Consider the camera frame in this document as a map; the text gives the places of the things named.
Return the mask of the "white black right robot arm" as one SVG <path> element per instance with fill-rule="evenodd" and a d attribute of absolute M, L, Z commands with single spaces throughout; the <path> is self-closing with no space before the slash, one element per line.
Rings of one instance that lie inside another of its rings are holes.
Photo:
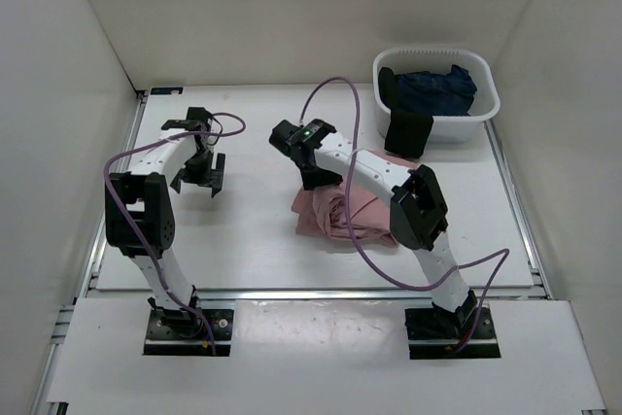
<path fill-rule="evenodd" d="M 426 333 L 458 338 L 467 332 L 477 306 L 449 246 L 447 204 L 434 172 L 392 163 L 354 144 L 335 127 L 315 119 L 306 125 L 280 121 L 269 143 L 299 169 L 303 186 L 323 188 L 352 182 L 389 208 L 389 231 L 413 252 L 429 284 L 432 311 Z"/>

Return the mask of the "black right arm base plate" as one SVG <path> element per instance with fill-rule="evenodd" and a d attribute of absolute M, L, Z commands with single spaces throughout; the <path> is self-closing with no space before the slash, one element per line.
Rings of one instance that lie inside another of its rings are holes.
<path fill-rule="evenodd" d="M 472 314 L 460 330 L 445 329 L 431 308 L 406 308 L 404 317 L 411 361 L 501 357 L 494 320 L 488 306 L 481 309 L 476 325 L 473 324 Z"/>

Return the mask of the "pink trousers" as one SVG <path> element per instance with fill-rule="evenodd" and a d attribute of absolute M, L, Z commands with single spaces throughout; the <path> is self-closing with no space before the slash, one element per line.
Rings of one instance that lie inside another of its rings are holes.
<path fill-rule="evenodd" d="M 397 246 L 390 233 L 389 207 L 382 200 L 369 190 L 352 185 L 350 204 L 351 223 L 358 240 Z M 345 183 L 314 190 L 301 188 L 291 210 L 297 214 L 296 234 L 351 240 L 345 216 Z"/>

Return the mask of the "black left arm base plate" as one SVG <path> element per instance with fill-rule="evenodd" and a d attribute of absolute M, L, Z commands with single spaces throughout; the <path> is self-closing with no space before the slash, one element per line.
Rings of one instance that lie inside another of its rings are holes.
<path fill-rule="evenodd" d="M 234 310 L 225 308 L 203 309 L 214 341 L 203 323 L 186 312 L 177 316 L 161 309 L 150 311 L 146 328 L 143 354 L 166 357 L 228 357 L 234 327 Z"/>

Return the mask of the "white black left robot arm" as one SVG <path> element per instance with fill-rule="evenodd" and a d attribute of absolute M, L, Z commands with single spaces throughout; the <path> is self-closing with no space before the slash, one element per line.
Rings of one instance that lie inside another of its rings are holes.
<path fill-rule="evenodd" d="M 181 120 L 162 125 L 159 139 L 132 153 L 123 172 L 105 175 L 105 222 L 109 245 L 141 270 L 157 319 L 184 338 L 207 340 L 211 329 L 172 250 L 176 224 L 170 192 L 188 184 L 216 195 L 223 188 L 225 155 L 214 152 L 223 127 L 204 108 L 190 107 Z"/>

